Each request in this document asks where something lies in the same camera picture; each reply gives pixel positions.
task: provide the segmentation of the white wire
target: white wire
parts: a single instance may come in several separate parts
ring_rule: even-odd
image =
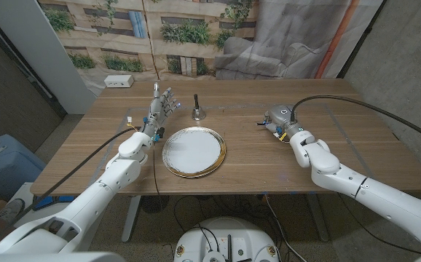
[[[275,246],[275,245],[266,245],[266,246],[261,247],[261,249],[260,249],[260,250],[256,253],[256,256],[254,257],[253,261],[256,261],[256,258],[257,258],[257,256],[259,255],[259,253],[260,253],[260,252],[261,252],[264,248],[268,248],[268,247],[275,247],[275,249],[277,250],[278,261],[279,261],[279,262],[282,262],[282,258],[280,257],[280,251],[279,251],[278,247],[277,247],[277,246]]]
[[[277,221],[277,225],[278,225],[278,228],[280,229],[280,233],[282,233],[282,237],[283,237],[283,240],[285,240],[285,244],[287,245],[287,247],[291,250],[291,251],[293,251],[293,253],[295,253],[295,255],[299,258],[299,259],[301,259],[302,261],[304,261],[304,262],[307,262],[306,261],[306,259],[304,259],[300,254],[298,254],[298,252],[297,251],[295,251],[295,249],[293,249],[291,246],[290,246],[290,244],[288,243],[288,241],[286,241],[286,238],[285,238],[285,234],[283,233],[283,230],[282,230],[282,226],[280,225],[280,222],[278,222],[278,218],[277,218],[277,216],[276,216],[276,214],[275,214],[275,212],[274,212],[274,210],[272,209],[272,207],[270,206],[270,203],[269,203],[269,198],[267,197],[267,195],[265,195],[265,197],[266,197],[266,202],[267,202],[267,205],[269,206],[269,208],[270,208],[270,211],[272,211],[272,214],[274,215],[274,217],[275,217],[275,221]]]

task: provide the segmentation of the white box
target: white box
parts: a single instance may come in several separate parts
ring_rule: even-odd
[[[103,81],[106,83],[107,87],[131,87],[134,79],[131,75],[118,75],[107,76]]]

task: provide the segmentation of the gold plate rim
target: gold plate rim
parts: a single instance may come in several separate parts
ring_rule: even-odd
[[[172,142],[170,142],[170,139],[172,139],[175,136],[180,135],[182,133],[186,133],[186,132],[189,132],[189,131],[195,131],[195,130],[207,132],[207,133],[211,134],[215,139],[217,139],[217,141],[219,142],[219,145],[220,145],[219,157],[210,167],[206,168],[203,171],[194,172],[194,173],[185,173],[185,172],[182,172],[182,171],[178,171],[178,170],[176,170],[175,168],[173,168],[169,165],[169,163],[165,159],[164,151],[172,143]],[[162,149],[162,161],[163,161],[165,167],[170,172],[172,172],[173,174],[175,174],[179,177],[182,177],[182,178],[200,178],[204,175],[207,175],[207,174],[213,172],[215,169],[217,169],[217,167],[219,167],[220,164],[224,161],[226,153],[227,153],[227,145],[225,144],[224,139],[216,131],[214,131],[210,128],[207,128],[207,127],[187,127],[187,128],[183,128],[182,130],[177,131],[175,134],[171,135],[167,139],[167,142],[165,142],[164,147]]]

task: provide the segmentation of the small bell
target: small bell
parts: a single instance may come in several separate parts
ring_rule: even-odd
[[[197,94],[194,94],[194,108],[193,112],[191,113],[191,118],[194,120],[203,120],[205,118],[205,112],[202,107],[199,106],[197,102]]]

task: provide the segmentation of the wooden table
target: wooden table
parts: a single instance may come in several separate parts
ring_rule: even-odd
[[[264,112],[275,104],[295,104],[310,95],[341,95],[361,99],[343,79],[173,81],[181,104],[165,125],[165,136],[155,146],[157,184],[161,194],[291,194],[328,193],[316,186],[310,168],[301,168],[291,147],[281,143],[264,127],[256,126]],[[77,166],[111,136],[126,127],[125,117],[138,126],[152,99],[152,82],[135,82],[127,89],[105,89],[31,187],[35,195]],[[197,93],[207,117],[191,119]],[[338,100],[311,100],[297,110],[298,120],[317,139],[330,146],[340,162],[358,172],[407,192],[421,192],[421,164],[394,136],[380,118],[367,108]],[[217,131],[227,144],[222,165],[199,179],[180,178],[162,162],[162,147],[175,132],[192,126]],[[105,169],[121,142],[120,136],[104,148],[53,195],[81,194]],[[139,178],[120,191],[129,195],[155,195],[152,149]]]

